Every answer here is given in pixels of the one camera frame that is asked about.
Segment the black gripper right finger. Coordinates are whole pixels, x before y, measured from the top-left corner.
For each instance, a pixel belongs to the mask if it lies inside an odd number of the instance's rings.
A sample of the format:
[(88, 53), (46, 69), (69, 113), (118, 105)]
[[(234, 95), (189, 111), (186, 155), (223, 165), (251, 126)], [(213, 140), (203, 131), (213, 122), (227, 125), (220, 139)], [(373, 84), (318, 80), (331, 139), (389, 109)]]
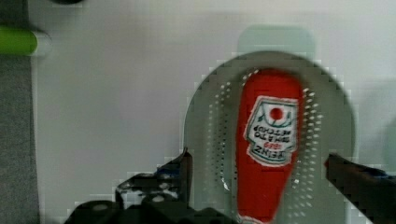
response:
[(324, 162), (326, 178), (374, 224), (395, 224), (394, 175), (330, 154)]

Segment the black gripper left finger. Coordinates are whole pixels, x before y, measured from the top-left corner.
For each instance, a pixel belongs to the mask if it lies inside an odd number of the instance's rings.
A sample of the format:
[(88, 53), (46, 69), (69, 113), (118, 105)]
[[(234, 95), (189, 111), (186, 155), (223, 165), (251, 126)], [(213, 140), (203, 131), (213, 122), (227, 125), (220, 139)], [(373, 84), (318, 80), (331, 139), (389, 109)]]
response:
[(191, 180), (192, 155), (184, 147), (180, 155), (158, 167), (154, 173), (133, 175), (120, 183), (115, 189), (115, 199), (123, 209), (156, 197), (187, 203), (191, 195)]

